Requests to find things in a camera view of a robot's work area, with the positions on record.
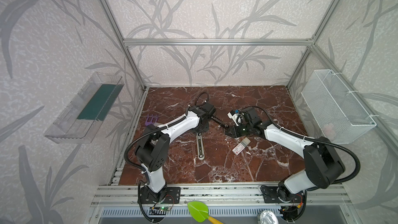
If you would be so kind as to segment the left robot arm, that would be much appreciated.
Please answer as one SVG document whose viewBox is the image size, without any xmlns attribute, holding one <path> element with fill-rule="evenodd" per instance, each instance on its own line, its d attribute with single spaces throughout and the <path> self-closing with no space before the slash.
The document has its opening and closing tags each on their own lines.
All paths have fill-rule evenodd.
<svg viewBox="0 0 398 224">
<path fill-rule="evenodd" d="M 170 144 L 188 131 L 208 131 L 209 121 L 215 112 L 215 107 L 208 102 L 191 106 L 183 115 L 168 123 L 146 126 L 144 134 L 127 146 L 123 155 L 126 164 L 140 169 L 146 178 L 144 188 L 138 191 L 139 203 L 160 203 L 166 198 L 163 165 L 168 158 Z"/>
</svg>

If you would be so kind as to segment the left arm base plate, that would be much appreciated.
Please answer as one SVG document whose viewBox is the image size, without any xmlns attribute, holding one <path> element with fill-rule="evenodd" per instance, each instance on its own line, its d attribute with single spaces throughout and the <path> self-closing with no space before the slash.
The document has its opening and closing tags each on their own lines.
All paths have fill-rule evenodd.
<svg viewBox="0 0 398 224">
<path fill-rule="evenodd" d="M 144 186 L 140 189 L 141 204 L 177 204 L 180 201 L 181 188 L 180 187 L 164 187 L 160 192 L 153 192 L 148 186 Z"/>
</svg>

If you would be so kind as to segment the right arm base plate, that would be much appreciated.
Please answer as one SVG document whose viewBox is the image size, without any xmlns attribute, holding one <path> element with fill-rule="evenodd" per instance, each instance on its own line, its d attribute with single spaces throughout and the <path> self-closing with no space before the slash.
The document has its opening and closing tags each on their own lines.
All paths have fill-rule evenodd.
<svg viewBox="0 0 398 224">
<path fill-rule="evenodd" d="M 260 187 L 261 194 L 265 203 L 287 203 L 300 204 L 303 202 L 304 192 L 292 194 L 285 188 L 266 186 Z"/>
</svg>

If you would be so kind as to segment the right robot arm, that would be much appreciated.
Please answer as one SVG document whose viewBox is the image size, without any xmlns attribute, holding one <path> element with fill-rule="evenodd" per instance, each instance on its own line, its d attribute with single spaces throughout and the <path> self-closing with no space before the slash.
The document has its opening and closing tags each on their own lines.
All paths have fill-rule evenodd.
<svg viewBox="0 0 398 224">
<path fill-rule="evenodd" d="M 276 194 L 282 202 L 289 202 L 301 192 L 326 189 L 332 184 L 350 181 L 359 174 L 361 162 L 353 151 L 330 142 L 324 136 L 311 138 L 290 131 L 271 117 L 262 120 L 257 110 L 257 106 L 249 106 L 230 111 L 228 117 L 234 121 L 234 125 L 226 129 L 225 134 L 232 138 L 257 136 L 284 146 L 304 159 L 305 168 L 302 171 L 288 176 L 278 184 Z M 338 150 L 349 154 L 355 163 L 353 172 L 346 177 L 341 177 L 346 168 Z"/>
</svg>

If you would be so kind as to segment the red white staple box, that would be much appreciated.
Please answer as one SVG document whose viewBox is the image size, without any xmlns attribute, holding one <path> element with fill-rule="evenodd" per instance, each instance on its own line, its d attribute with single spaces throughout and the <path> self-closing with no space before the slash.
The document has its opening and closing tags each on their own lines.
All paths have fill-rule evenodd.
<svg viewBox="0 0 398 224">
<path fill-rule="evenodd" d="M 250 142 L 250 139 L 244 138 L 238 145 L 233 148 L 233 153 L 239 155 L 250 144 Z"/>
</svg>

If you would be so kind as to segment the white black stapler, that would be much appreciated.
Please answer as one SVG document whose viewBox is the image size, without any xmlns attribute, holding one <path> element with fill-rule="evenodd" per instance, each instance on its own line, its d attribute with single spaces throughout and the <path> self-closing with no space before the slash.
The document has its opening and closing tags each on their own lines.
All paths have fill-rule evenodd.
<svg viewBox="0 0 398 224">
<path fill-rule="evenodd" d="M 196 138 L 197 138 L 198 158 L 200 160 L 204 160 L 205 155 L 204 155 L 204 146 L 203 146 L 202 134 L 201 133 L 197 133 Z"/>
</svg>

